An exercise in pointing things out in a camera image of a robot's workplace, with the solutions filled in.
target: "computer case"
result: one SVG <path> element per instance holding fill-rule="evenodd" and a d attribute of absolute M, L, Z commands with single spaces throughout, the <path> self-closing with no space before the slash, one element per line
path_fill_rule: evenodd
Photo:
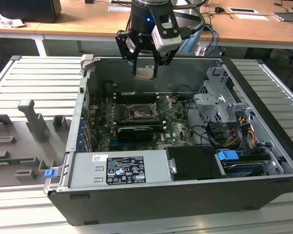
<path fill-rule="evenodd" d="M 0 0 L 0 14 L 9 19 L 54 23 L 61 10 L 60 0 Z"/>

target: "warning label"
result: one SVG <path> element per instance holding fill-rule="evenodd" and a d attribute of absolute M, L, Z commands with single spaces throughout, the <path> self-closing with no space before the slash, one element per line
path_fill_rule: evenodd
<path fill-rule="evenodd" d="M 106 183 L 108 185 L 145 182 L 146 172 L 143 156 L 107 158 Z"/>

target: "blue tab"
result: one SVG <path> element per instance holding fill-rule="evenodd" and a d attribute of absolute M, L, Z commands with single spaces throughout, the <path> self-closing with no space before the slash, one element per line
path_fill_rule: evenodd
<path fill-rule="evenodd" d="M 218 153 L 218 157 L 220 160 L 239 160 L 239 155 L 235 150 L 221 150 Z"/>
<path fill-rule="evenodd" d="M 44 178 L 50 179 L 50 178 L 57 178 L 57 177 L 58 177 L 58 169 L 45 170 Z"/>

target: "desk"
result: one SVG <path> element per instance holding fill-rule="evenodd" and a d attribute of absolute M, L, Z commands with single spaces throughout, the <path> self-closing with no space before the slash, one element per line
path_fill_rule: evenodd
<path fill-rule="evenodd" d="M 254 8 L 260 14 L 284 12 L 281 7 L 274 6 L 275 0 L 214 0 L 215 4 L 227 7 Z M 283 2 L 291 9 L 293 2 Z M 83 0 L 61 0 L 62 13 L 54 24 L 27 22 L 25 28 L 6 29 L 0 26 L 1 38 L 34 39 L 41 56 L 47 51 L 43 45 L 45 39 L 114 41 L 115 34 L 125 29 L 129 17 L 128 12 L 108 12 L 108 2 L 85 4 Z M 293 24 L 280 23 L 274 16 L 267 16 L 269 21 L 238 19 L 232 15 L 215 15 L 212 25 L 218 32 L 218 45 L 293 49 Z M 211 33 L 203 32 L 200 41 L 210 41 Z"/>

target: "side panel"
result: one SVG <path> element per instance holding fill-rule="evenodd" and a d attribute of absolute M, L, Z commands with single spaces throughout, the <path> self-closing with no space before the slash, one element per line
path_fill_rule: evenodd
<path fill-rule="evenodd" d="M 199 185 L 49 193 L 73 226 L 257 210 L 293 192 L 293 177 Z"/>

